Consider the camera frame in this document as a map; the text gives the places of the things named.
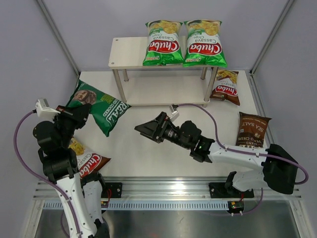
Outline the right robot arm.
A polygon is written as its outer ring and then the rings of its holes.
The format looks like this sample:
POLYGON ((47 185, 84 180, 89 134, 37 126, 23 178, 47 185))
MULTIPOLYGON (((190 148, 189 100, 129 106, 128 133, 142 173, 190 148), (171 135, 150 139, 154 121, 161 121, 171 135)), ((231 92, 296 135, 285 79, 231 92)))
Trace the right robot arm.
POLYGON ((279 145, 271 144, 269 148, 229 147, 202 136, 202 131, 190 120, 175 126, 165 112, 134 129, 156 143, 168 140, 190 150, 190 156, 200 163, 228 163, 248 168, 247 172, 229 174, 225 184, 229 196, 266 185, 282 194, 293 193, 298 163, 279 145))

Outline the dark green REAL chips bag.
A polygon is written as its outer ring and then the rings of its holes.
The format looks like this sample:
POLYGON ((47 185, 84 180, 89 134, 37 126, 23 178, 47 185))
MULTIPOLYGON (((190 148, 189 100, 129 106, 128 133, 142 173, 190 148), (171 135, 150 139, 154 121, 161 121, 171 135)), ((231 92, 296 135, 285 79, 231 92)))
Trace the dark green REAL chips bag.
POLYGON ((107 137, 116 126, 118 119, 131 108, 129 104, 79 80, 66 106, 73 108, 84 104, 92 105, 90 114, 107 137))

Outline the green Chuba chips bag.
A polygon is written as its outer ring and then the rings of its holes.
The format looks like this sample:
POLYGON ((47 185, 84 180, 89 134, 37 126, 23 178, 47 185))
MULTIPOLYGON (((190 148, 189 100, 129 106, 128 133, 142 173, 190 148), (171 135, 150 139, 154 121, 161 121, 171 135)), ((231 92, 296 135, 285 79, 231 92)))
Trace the green Chuba chips bag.
POLYGON ((182 64, 184 57, 179 43, 181 22, 156 20, 146 23, 148 43, 143 66, 182 64))
POLYGON ((220 41, 221 21, 197 19, 184 22, 187 29, 186 54, 183 66, 211 65, 227 67, 220 41))

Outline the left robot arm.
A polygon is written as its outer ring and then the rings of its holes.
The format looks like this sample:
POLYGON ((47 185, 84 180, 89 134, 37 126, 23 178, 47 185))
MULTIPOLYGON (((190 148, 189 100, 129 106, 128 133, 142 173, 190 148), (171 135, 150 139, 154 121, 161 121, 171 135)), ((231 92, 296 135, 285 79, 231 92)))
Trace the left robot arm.
POLYGON ((44 121, 34 127, 33 136, 40 147, 43 173, 61 200, 69 236, 109 237, 109 227, 101 214, 101 197, 107 185, 99 173, 81 179, 76 153, 69 147, 74 131, 86 124, 91 104, 52 109, 46 99, 39 99, 35 107, 37 116, 44 121))

